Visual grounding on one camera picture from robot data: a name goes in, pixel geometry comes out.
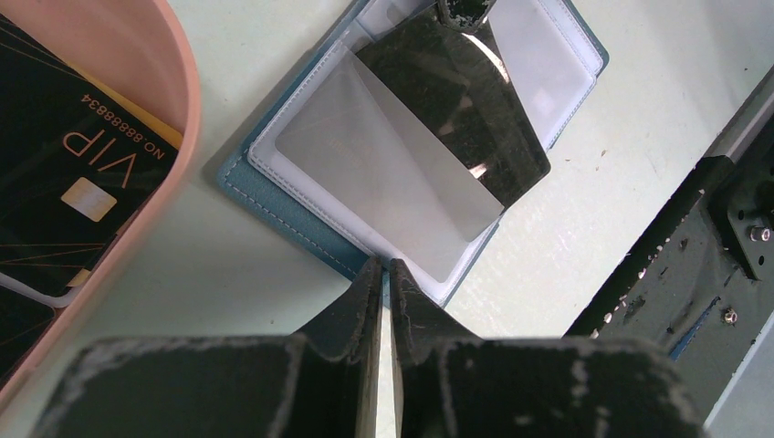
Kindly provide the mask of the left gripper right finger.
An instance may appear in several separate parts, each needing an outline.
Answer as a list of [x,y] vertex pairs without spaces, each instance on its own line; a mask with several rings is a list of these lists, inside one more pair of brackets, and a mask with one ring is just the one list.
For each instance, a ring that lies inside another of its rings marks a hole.
[[390,263],[401,437],[701,437],[675,365],[637,339],[483,339]]

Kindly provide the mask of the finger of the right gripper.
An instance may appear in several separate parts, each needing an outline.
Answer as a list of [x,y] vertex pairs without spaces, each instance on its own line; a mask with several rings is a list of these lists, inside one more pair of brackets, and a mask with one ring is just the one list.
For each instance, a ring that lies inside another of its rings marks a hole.
[[456,32],[472,34],[486,21],[497,0],[438,0],[439,21]]

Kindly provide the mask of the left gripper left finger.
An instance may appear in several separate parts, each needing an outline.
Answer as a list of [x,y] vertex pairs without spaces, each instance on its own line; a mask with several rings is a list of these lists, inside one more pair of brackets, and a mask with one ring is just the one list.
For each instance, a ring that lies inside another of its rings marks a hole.
[[114,338],[82,350],[35,437],[372,437],[382,262],[286,336]]

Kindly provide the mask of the pink oval tray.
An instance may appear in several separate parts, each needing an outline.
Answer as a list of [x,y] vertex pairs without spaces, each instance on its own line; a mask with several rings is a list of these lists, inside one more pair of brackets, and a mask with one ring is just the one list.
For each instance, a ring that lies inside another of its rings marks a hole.
[[50,369],[172,203],[197,148],[202,95],[193,51],[166,1],[4,1],[1,12],[54,54],[183,135],[169,176],[2,388],[6,412]]

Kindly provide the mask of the blue card holder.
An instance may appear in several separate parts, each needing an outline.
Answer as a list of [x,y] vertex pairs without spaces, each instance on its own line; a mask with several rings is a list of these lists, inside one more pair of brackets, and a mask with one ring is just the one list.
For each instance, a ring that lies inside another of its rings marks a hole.
[[[373,256],[401,259],[444,305],[515,203],[505,208],[356,56],[435,2],[351,2],[218,180],[345,277]],[[486,20],[548,154],[609,54],[570,1],[497,1]]]

